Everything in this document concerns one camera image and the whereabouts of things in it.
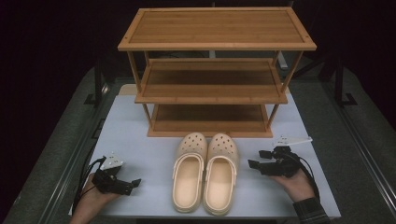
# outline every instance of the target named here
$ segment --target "black glove device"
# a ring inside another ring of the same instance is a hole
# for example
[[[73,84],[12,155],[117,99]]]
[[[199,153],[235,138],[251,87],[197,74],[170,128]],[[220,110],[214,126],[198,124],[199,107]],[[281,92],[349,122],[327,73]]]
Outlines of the black glove device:
[[[132,189],[139,187],[141,179],[136,179],[131,183],[118,180],[116,174],[120,168],[121,167],[118,166],[107,170],[97,169],[93,176],[92,183],[102,193],[111,192],[122,195],[131,195]]]
[[[252,169],[259,170],[262,175],[283,175],[287,178],[294,176],[299,169],[302,169],[308,177],[309,182],[314,190],[315,196],[320,200],[317,183],[308,162],[303,158],[292,153],[290,147],[275,147],[273,151],[259,151],[260,157],[271,160],[276,159],[275,162],[258,162],[247,160],[248,165]],[[310,173],[306,167],[301,163],[303,160],[309,167]]]

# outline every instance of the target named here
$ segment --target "beige clog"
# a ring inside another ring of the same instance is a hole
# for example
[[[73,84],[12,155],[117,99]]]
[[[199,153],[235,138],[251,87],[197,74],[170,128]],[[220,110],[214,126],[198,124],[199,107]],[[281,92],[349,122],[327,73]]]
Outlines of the beige clog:
[[[230,136],[218,133],[207,149],[207,166],[204,189],[205,209],[216,216],[230,210],[239,166],[238,148]]]
[[[207,142],[201,133],[190,133],[180,142],[174,166],[173,203],[178,212],[194,211],[201,201]]]

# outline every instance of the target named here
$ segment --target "bamboo shelf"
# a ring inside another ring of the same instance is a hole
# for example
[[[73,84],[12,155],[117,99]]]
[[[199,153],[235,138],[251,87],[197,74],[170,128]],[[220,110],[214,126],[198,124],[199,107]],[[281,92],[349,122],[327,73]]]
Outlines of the bamboo shelf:
[[[272,137],[279,105],[303,50],[316,45],[291,7],[200,7],[139,9],[119,44],[127,51],[149,123],[148,136]],[[151,59],[153,50],[271,50],[272,58]],[[282,81],[281,50],[298,51]],[[144,51],[140,80],[133,51]],[[147,104],[154,104],[149,111]],[[275,105],[268,117],[265,105]]]

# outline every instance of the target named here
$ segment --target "white table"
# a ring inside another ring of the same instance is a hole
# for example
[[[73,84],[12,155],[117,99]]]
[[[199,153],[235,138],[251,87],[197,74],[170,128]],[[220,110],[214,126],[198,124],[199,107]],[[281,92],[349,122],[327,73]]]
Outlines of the white table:
[[[240,152],[240,166],[233,206],[225,217],[215,217],[209,215],[202,205],[190,214],[181,214],[174,209],[172,173],[176,149],[182,138],[147,137],[149,125],[142,106],[134,103],[134,95],[118,95],[107,116],[91,162],[114,152],[125,162],[117,178],[128,182],[142,178],[142,182],[132,191],[131,196],[122,196],[110,203],[102,211],[102,215],[133,218],[296,217],[292,201],[282,187],[267,176],[261,175],[259,171],[248,167],[248,159],[268,161],[259,157],[259,150],[272,150],[272,144],[282,135],[309,136],[291,94],[288,93],[287,96],[289,103],[280,106],[272,125],[274,138],[234,139]],[[267,110],[271,111],[272,107],[267,106]],[[340,217],[312,144],[293,145],[291,150],[311,165],[320,191],[321,203],[328,216]]]

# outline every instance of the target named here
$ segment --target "top shelf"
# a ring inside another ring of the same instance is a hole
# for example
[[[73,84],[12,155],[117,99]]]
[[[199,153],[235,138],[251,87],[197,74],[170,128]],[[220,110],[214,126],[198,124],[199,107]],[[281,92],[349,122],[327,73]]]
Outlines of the top shelf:
[[[291,7],[141,8],[118,46],[120,51],[316,48]]]

